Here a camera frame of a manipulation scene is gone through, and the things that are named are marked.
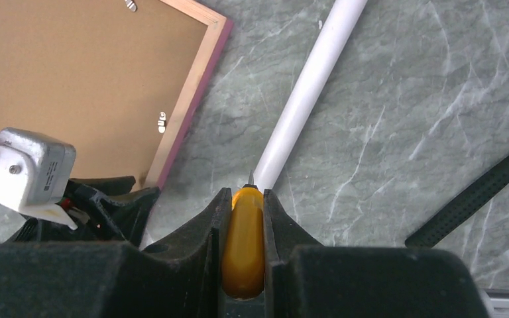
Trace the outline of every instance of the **gray marble surface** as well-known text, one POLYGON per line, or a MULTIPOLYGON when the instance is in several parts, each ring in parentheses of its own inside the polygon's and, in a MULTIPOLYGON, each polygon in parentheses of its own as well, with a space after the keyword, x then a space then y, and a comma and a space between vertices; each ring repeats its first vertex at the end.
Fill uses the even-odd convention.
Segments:
MULTIPOLYGON (((332 3, 205 2, 235 28, 150 239, 246 182, 332 3)), ((508 153, 509 0, 370 0, 274 190, 324 244, 403 246, 508 153)), ((0 207, 0 240, 20 224, 0 207)), ((509 288, 509 186, 437 247, 509 288)))

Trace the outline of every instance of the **brown cardboard backing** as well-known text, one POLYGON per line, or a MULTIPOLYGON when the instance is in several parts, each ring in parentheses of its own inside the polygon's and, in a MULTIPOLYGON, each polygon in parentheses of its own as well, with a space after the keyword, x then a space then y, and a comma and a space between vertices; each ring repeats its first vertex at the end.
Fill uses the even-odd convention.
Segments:
POLYGON ((206 25, 159 0, 0 0, 0 130, 76 147, 74 178, 143 180, 206 25))

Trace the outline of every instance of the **textured black grip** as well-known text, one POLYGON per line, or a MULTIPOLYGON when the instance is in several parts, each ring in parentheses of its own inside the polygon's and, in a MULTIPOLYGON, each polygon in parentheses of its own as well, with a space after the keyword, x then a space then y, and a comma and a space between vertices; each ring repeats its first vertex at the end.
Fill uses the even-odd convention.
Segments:
POLYGON ((509 155, 463 190, 405 240, 407 247, 433 247, 509 184, 509 155))

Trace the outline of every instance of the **orange object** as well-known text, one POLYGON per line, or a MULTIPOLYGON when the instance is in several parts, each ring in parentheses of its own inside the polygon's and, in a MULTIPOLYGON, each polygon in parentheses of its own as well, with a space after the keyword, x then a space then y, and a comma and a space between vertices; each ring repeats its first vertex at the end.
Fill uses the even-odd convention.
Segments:
POLYGON ((221 286, 233 298, 254 298, 264 289, 262 205, 262 193, 253 187, 233 196, 221 262, 221 286))

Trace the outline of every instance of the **white tube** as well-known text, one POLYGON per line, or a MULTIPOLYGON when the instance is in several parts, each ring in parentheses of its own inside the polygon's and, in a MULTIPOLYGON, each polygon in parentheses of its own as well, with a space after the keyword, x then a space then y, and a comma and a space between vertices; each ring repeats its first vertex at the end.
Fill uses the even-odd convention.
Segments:
POLYGON ((272 189, 367 0, 336 0, 256 165, 254 183, 272 189))

